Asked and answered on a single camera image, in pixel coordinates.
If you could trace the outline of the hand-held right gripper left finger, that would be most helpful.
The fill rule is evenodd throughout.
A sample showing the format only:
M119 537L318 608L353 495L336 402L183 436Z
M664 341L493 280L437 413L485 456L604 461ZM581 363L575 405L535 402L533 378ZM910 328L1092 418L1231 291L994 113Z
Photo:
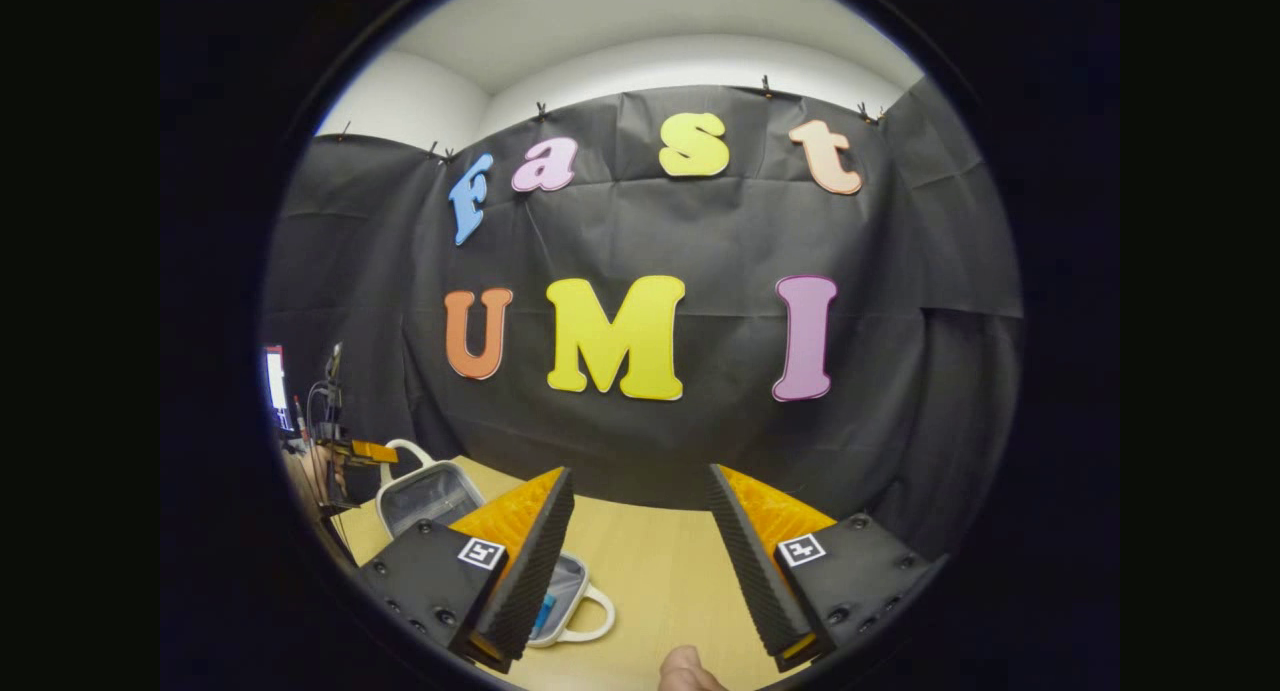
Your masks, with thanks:
M557 467L445 523L420 517L358 568L422 646L507 673L524 655L575 508Z

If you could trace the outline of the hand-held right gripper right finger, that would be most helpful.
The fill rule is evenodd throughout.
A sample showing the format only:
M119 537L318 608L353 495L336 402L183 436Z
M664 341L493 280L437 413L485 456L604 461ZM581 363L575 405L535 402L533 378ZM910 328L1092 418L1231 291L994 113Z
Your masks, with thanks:
M872 514L836 520L722 465L708 467L708 508L781 672L876 644L948 563Z

